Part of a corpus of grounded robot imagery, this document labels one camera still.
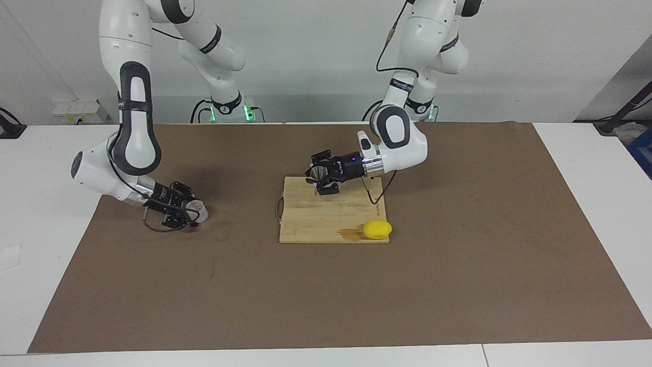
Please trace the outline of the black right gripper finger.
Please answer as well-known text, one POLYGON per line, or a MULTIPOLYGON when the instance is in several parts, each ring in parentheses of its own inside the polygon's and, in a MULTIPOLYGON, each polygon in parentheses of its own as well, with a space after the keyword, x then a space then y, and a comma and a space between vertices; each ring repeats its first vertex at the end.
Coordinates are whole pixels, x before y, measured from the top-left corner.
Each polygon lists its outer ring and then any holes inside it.
POLYGON ((179 202, 190 202, 197 199, 189 186, 178 181, 171 183, 171 191, 175 197, 174 200, 179 202))
POLYGON ((198 212, 175 212, 174 214, 165 214, 161 224, 171 230, 182 230, 188 227, 198 227, 198 218, 198 212))

